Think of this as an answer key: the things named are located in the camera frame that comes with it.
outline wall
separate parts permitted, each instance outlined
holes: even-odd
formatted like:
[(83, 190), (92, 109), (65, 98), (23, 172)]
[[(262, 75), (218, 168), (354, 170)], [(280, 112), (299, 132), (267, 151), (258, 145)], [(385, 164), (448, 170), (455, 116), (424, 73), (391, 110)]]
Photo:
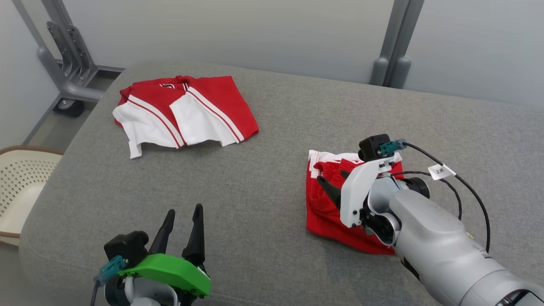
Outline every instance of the wall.
[(393, 0), (64, 0), (93, 60), (200, 60), (366, 83)]
[(51, 51), (51, 54), (53, 54), (53, 57), (56, 59), (62, 59), (59, 48), (57, 48), (57, 44), (55, 44), (51, 33), (49, 33), (49, 30), (47, 29), (47, 22), (51, 21), (51, 18), (49, 17), (49, 14), (45, 9), (44, 4), (41, 2), (41, 0), (20, 1), (24, 5), (24, 8), (27, 10), (28, 15), (32, 19), (32, 22), (34, 23), (34, 25), (36, 25), (36, 29), (38, 29), (40, 36), (44, 40), (47, 48), (49, 48), (49, 51)]
[(59, 94), (11, 1), (0, 1), (0, 149), (20, 145)]
[(426, 0), (405, 89), (544, 107), (544, 2)]

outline gray sofa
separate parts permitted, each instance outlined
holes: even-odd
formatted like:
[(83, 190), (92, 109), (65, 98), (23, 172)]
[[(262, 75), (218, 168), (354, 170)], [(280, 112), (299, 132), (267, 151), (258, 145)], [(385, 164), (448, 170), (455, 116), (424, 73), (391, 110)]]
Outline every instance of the gray sofa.
[[(144, 145), (143, 156), (130, 160), (112, 116), (119, 90), (175, 75), (232, 75), (261, 131), (224, 148)], [(153, 237), (173, 208), (167, 253), (180, 256), (202, 203), (212, 294), (195, 305), (434, 305), (397, 258), (306, 230), (308, 150), (355, 152), (378, 133), (406, 138), (462, 174), (487, 205), (490, 254), (544, 285), (544, 111), (185, 62), (136, 65), (108, 89), (28, 217), (20, 247), (25, 273), (58, 305), (86, 305), (92, 277), (107, 262), (105, 242), (133, 230)], [(402, 154), (405, 170), (432, 165), (414, 150)], [(467, 230), (485, 244), (477, 202), (451, 181)], [(456, 214), (455, 197), (442, 185), (430, 182), (431, 199)], [(106, 305), (99, 295), (97, 304)]]

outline black cable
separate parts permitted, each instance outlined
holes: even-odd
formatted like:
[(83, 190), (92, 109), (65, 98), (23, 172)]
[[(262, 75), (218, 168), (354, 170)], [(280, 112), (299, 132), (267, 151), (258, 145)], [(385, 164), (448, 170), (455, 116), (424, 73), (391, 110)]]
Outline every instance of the black cable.
[[(433, 155), (430, 155), (429, 153), (427, 153), (425, 150), (419, 148), (418, 146), (415, 146), (411, 143), (407, 143), (407, 142), (403, 142), (403, 144), (405, 146), (409, 146), (415, 150), (418, 150), (419, 152), (423, 153), (425, 156), (427, 156), (428, 158), (432, 159), (433, 161), (435, 161), (436, 163), (438, 163), (439, 165), (443, 166), (444, 163), (439, 161), (438, 158), (434, 157)], [(480, 199), (480, 196), (477, 194), (477, 192), (474, 190), (474, 188), (472, 188), (471, 185), (469, 185), (459, 174), (455, 174), (455, 177), (463, 184), (465, 185), (465, 187), (468, 188), (468, 190), (470, 190), (470, 192), (472, 192), (472, 194), (474, 195), (474, 197), (476, 198), (476, 201), (478, 201), (478, 204), (480, 204), (480, 207), (481, 207), (481, 210), (482, 212), (484, 213), (484, 218), (485, 218), (485, 230), (487, 232), (487, 238), (486, 238), (486, 242), (485, 242), (485, 250), (486, 252), (489, 253), (489, 244), (491, 242), (491, 227), (489, 225), (489, 215), (487, 215), (487, 209), (485, 209), (485, 205), (484, 205), (484, 202), (481, 201)]]
[[(401, 175), (401, 174), (422, 174), (422, 175), (426, 175), (426, 176), (432, 176), (430, 173), (423, 172), (423, 171), (403, 171), (403, 172), (398, 172), (398, 173), (392, 173), (391, 175), (396, 176), (396, 175)], [(461, 205), (461, 197), (459, 196), (459, 193), (457, 192), (455, 187), (453, 187), (453, 185), (450, 182), (448, 182), (447, 180), (440, 179), (440, 181), (442, 183), (445, 183), (446, 185), (448, 185), (448, 187), (453, 191), (453, 193), (455, 193), (455, 197), (457, 199), (457, 204), (458, 204), (458, 210), (459, 210), (458, 219), (461, 220), (461, 216), (463, 214), (463, 208), (462, 208), (462, 205)]]
[(95, 287), (92, 290), (92, 297), (91, 297), (91, 306), (95, 306), (96, 301), (96, 293), (98, 292), (98, 287), (100, 286), (100, 282), (97, 280), (95, 282)]

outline red stripe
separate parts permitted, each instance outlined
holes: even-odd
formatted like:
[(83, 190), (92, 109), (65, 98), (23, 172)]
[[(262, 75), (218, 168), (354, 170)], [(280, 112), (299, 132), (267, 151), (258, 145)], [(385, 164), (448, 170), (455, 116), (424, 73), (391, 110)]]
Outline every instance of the red stripe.
[[(174, 141), (176, 142), (177, 147), (178, 147), (178, 148), (181, 147), (181, 146), (180, 146), (180, 143), (177, 142), (177, 139), (176, 139), (176, 137), (174, 136), (174, 133), (172, 133), (172, 131), (170, 130), (170, 128), (168, 127), (168, 125), (166, 125), (166, 123), (163, 121), (163, 119), (161, 119), (156, 113), (152, 112), (152, 111), (149, 110), (147, 107), (142, 106), (142, 105), (140, 105), (140, 104), (138, 104), (138, 103), (136, 103), (136, 102), (134, 102), (134, 101), (132, 101), (132, 100), (130, 100), (130, 99), (128, 99), (128, 102), (130, 102), (130, 103), (132, 103), (132, 104), (134, 104), (134, 105), (137, 105), (137, 106), (139, 106), (139, 107), (145, 109), (146, 111), (152, 113), (153, 115), (155, 115), (155, 117), (157, 117), (157, 118), (160, 120), (160, 122), (162, 122), (162, 123), (164, 124), (164, 126), (166, 127), (166, 129), (170, 132), (170, 135), (172, 135), (172, 138), (173, 138)], [(183, 139), (183, 136), (181, 135), (181, 133), (180, 133), (180, 136), (181, 136), (181, 140), (183, 141), (183, 145), (187, 145), (187, 143), (185, 142), (185, 139)]]
[(194, 93), (192, 93), (190, 90), (187, 91), (188, 93), (191, 94), (191, 96), (193, 96), (195, 99), (197, 99), (200, 104), (204, 105), (207, 109), (210, 110), (210, 112), (214, 113), (215, 115), (217, 115), (219, 118), (221, 118), (221, 120), (223, 120), (223, 122), (228, 126), (228, 128), (231, 130), (232, 134), (236, 137), (236, 140), (238, 140), (238, 142), (240, 143), (240, 138), (238, 138), (238, 136), (236, 135), (236, 133), (234, 132), (234, 130), (232, 129), (232, 127), (227, 123), (227, 121), (221, 117), (218, 113), (216, 113), (213, 109), (211, 109), (209, 106), (207, 106), (204, 102), (202, 102), (202, 100), (200, 100)]

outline cable label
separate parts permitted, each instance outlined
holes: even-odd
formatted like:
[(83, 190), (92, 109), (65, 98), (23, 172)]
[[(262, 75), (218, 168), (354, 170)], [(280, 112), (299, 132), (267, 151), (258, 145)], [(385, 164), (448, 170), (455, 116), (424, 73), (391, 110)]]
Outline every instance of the cable label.
[(431, 174), (432, 179), (435, 181), (456, 174), (448, 166), (439, 164), (429, 167), (429, 173)]

